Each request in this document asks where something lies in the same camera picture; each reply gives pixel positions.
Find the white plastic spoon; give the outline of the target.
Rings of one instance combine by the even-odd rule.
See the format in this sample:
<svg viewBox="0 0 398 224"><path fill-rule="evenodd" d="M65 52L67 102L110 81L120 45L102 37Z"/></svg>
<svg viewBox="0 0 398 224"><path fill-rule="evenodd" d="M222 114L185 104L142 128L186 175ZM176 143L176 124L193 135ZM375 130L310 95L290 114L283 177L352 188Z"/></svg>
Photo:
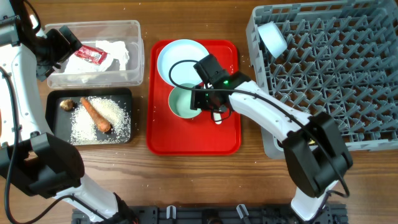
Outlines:
<svg viewBox="0 0 398 224"><path fill-rule="evenodd" d="M213 119L214 119L216 124L221 124L222 123L222 118L221 118L221 115L219 113L213 112L212 115L213 115Z"/></svg>

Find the mint green bowl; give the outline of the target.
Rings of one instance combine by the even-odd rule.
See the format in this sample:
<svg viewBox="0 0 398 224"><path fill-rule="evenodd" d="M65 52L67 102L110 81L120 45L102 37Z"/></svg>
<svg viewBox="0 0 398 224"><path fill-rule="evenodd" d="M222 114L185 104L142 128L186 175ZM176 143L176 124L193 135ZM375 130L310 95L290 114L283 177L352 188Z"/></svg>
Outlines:
<svg viewBox="0 0 398 224"><path fill-rule="evenodd" d="M169 108L175 116L190 119L198 116L201 109L191 109L192 91L175 87L169 94Z"/></svg>

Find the light blue plate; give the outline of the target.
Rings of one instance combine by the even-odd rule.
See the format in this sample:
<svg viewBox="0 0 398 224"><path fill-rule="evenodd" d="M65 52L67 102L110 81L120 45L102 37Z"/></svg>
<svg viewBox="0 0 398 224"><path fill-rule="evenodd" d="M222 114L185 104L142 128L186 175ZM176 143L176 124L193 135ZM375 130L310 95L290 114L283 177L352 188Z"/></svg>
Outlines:
<svg viewBox="0 0 398 224"><path fill-rule="evenodd" d="M160 51L157 57L158 73L164 82L174 86L169 78L169 70L172 65L182 60L193 60L193 62L184 62L176 65L172 70L172 79L178 84L190 83L197 85L201 83L201 78L193 66L196 61L205 58L208 54L208 50L194 40L175 40Z"/></svg>

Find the red snack wrapper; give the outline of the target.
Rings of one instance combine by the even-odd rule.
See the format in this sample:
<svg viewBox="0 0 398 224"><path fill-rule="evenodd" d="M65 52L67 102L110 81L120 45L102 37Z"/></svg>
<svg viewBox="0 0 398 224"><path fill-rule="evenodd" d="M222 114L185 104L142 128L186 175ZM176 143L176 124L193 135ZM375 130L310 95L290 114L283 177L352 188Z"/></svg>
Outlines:
<svg viewBox="0 0 398 224"><path fill-rule="evenodd" d="M75 55L89 63L95 65L101 65L107 57L107 53L103 50L90 47L87 45L82 45L79 50L75 52Z"/></svg>

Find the brown food scrap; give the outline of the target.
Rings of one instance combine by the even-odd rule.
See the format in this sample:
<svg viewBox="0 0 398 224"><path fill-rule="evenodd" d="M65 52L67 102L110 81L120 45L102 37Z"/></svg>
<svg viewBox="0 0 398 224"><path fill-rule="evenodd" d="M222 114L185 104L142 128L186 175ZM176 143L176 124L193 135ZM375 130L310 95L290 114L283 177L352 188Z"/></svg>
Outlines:
<svg viewBox="0 0 398 224"><path fill-rule="evenodd" d="M71 111L75 107L75 102L72 99L63 100L60 102L60 107L64 111Z"/></svg>

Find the white tissue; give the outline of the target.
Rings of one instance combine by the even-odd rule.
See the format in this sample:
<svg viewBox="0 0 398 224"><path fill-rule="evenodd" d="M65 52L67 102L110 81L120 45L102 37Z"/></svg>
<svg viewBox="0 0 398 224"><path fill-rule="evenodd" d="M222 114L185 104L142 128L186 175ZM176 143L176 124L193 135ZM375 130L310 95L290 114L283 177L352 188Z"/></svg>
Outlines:
<svg viewBox="0 0 398 224"><path fill-rule="evenodd" d="M111 70L126 70L129 61L129 52L123 41L109 42L98 40L94 48L105 51L108 55L101 65L89 63L73 54L65 67L65 73L92 73Z"/></svg>

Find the light blue bowl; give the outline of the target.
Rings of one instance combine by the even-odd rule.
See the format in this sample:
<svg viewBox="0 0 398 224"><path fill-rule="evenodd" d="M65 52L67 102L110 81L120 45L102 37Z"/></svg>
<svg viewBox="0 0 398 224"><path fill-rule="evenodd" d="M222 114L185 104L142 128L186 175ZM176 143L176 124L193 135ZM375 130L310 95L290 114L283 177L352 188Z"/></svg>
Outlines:
<svg viewBox="0 0 398 224"><path fill-rule="evenodd" d="M287 49L287 42L274 22L258 27L258 33L264 45L274 58L282 55Z"/></svg>

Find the white rice pile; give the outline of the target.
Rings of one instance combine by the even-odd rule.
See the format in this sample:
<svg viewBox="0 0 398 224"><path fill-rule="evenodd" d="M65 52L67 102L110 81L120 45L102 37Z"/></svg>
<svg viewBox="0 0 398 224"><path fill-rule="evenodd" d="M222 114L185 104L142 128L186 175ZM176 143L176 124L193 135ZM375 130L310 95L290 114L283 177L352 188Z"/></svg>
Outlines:
<svg viewBox="0 0 398 224"><path fill-rule="evenodd" d="M68 142L73 145L124 144L130 140L131 115L126 102L99 96L86 97L85 101L103 119L96 122L91 117L92 112L83 103L78 103L72 112L72 133ZM109 123L109 130L100 131L98 125L104 121Z"/></svg>

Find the orange carrot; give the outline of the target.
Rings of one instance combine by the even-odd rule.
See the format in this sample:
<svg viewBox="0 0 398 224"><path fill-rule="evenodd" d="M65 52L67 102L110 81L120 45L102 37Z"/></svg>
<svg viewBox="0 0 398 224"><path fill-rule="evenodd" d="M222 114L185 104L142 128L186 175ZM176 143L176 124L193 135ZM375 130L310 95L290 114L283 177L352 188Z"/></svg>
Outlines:
<svg viewBox="0 0 398 224"><path fill-rule="evenodd" d="M107 133L111 130L111 123L105 119L102 115L100 115L97 110L93 107L93 105L85 98L80 98L80 103L86 109L90 117L92 118L97 129L103 133Z"/></svg>

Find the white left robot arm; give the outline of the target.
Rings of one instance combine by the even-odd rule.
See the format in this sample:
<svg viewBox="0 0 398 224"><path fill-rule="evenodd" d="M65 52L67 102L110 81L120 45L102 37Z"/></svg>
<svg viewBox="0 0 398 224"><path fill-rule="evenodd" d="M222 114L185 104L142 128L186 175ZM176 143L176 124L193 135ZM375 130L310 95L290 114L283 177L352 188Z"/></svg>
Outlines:
<svg viewBox="0 0 398 224"><path fill-rule="evenodd" d="M41 104L37 83L81 48L68 27L40 35L28 1L1 2L1 175L4 208L10 187L28 196L66 202L93 223L138 223L120 197L100 187L85 173L77 148L53 135Z"/></svg>

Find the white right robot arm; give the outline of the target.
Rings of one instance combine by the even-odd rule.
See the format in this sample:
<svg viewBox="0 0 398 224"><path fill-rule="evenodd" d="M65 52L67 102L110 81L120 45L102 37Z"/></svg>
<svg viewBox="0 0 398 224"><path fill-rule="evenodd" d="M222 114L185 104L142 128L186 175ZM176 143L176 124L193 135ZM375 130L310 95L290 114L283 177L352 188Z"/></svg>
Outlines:
<svg viewBox="0 0 398 224"><path fill-rule="evenodd" d="M344 183L353 159L335 120L325 112L311 115L264 92L247 75L230 75L214 55L193 68L203 82L192 92L192 108L227 108L244 115L271 133L282 145L290 178L297 189L290 206L303 221L314 220L334 186Z"/></svg>

